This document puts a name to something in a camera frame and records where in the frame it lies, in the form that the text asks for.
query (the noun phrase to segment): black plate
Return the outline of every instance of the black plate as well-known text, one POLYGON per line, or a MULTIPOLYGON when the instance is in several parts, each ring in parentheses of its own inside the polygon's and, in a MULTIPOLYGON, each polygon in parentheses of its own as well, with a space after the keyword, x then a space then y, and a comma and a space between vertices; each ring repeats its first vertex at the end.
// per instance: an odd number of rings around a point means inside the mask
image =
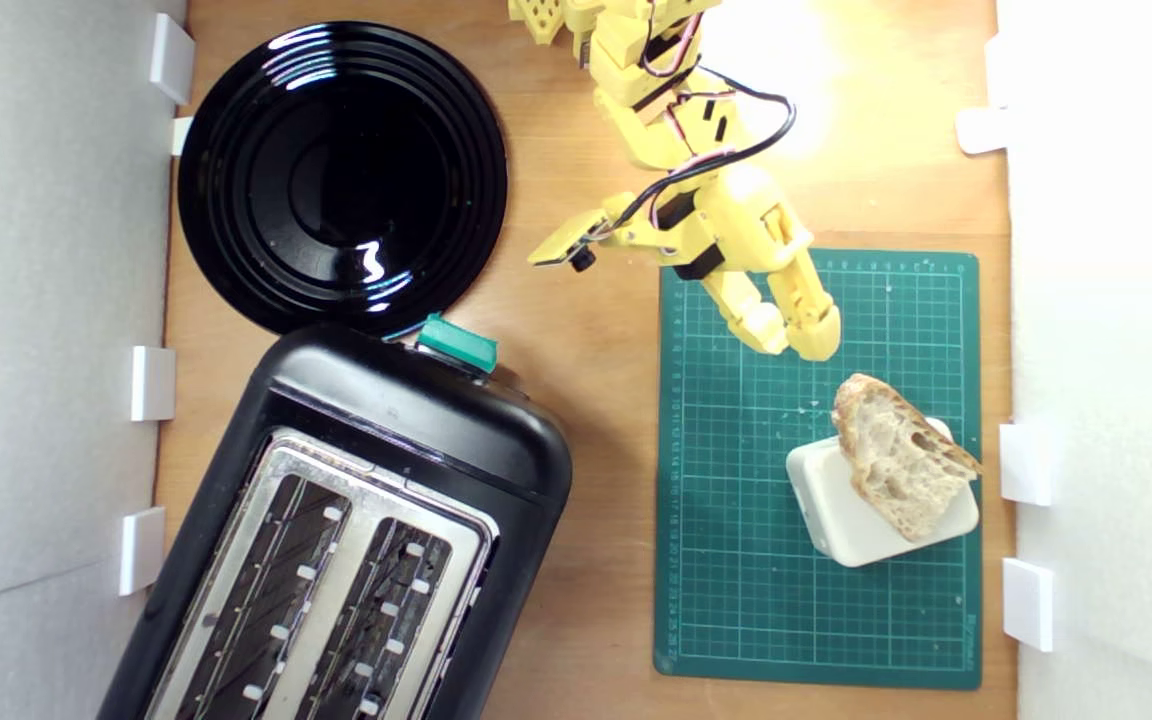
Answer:
POLYGON ((180 222, 207 281, 275 333, 321 320, 387 338, 447 309, 492 253, 505 142, 467 69, 372 23, 252 50, 202 101, 180 222))

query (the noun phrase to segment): toaster slot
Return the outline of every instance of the toaster slot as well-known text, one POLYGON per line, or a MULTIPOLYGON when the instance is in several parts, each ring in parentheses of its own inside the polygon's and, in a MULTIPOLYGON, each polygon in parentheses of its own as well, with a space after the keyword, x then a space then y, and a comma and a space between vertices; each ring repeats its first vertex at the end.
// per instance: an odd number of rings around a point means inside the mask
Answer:
POLYGON ((250 717, 260 706, 348 510, 346 498, 297 475, 278 480, 223 608, 202 619, 212 632, 179 719, 250 717))
POLYGON ((394 518, 380 521, 298 720, 382 714, 411 647, 437 642, 450 619, 429 617, 450 554, 442 538, 394 518), (429 630, 424 637, 422 628, 429 630))

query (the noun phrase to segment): white wall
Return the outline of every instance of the white wall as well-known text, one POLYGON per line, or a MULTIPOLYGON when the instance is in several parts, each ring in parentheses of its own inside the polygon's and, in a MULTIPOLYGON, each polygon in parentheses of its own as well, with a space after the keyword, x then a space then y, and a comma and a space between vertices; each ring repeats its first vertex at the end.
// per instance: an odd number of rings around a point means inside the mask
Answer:
POLYGON ((128 420, 157 344, 173 105, 152 18, 184 0, 0 0, 0 717, 90 717, 142 598, 118 523, 157 427, 128 420))
POLYGON ((1152 717, 1152 3, 1000 1, 1011 83, 1015 420, 1055 442, 1018 555, 1055 571, 1023 720, 1152 717))

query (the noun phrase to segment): black knob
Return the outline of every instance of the black knob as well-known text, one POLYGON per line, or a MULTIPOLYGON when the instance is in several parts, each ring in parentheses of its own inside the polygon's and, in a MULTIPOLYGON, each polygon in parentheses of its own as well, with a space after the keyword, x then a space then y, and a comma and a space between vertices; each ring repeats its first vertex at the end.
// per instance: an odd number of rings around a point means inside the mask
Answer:
POLYGON ((576 251, 576 255, 573 255, 571 265, 577 273, 584 273, 590 265, 594 264, 596 259, 598 258, 594 258, 593 250, 590 250, 589 247, 582 247, 581 250, 576 251))

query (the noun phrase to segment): bread crust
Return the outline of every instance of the bread crust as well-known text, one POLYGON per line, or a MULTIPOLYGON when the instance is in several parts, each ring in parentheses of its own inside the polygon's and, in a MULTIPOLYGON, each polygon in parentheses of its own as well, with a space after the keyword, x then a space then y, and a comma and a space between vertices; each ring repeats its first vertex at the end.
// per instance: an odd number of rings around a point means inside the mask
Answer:
POLYGON ((881 501, 881 498, 874 497, 869 491, 869 475, 872 471, 872 467, 861 461, 861 419, 858 416, 861 407, 865 404, 869 397, 886 397, 893 409, 896 410, 900 419, 905 420, 910 427, 915 429, 914 437, 910 438, 911 441, 935 458, 937 462, 940 462, 942 468, 945 468, 946 461, 960 465, 961 469, 968 470, 972 475, 983 473, 984 468, 982 468, 980 462, 970 452, 963 450, 963 448, 955 445, 950 439, 942 435, 940 430, 932 427, 927 418, 918 410, 918 407, 911 406, 889 384, 863 373, 855 373, 850 378, 847 378, 841 386, 838 386, 831 419, 838 429, 838 446, 840 446, 842 454, 844 454, 851 465, 851 487, 855 488, 856 495, 863 497, 865 501, 873 505, 902 536, 910 539, 910 541, 915 541, 915 539, 919 539, 927 532, 931 532, 931 530, 915 533, 909 528, 902 526, 899 523, 899 511, 893 510, 892 507, 881 501))

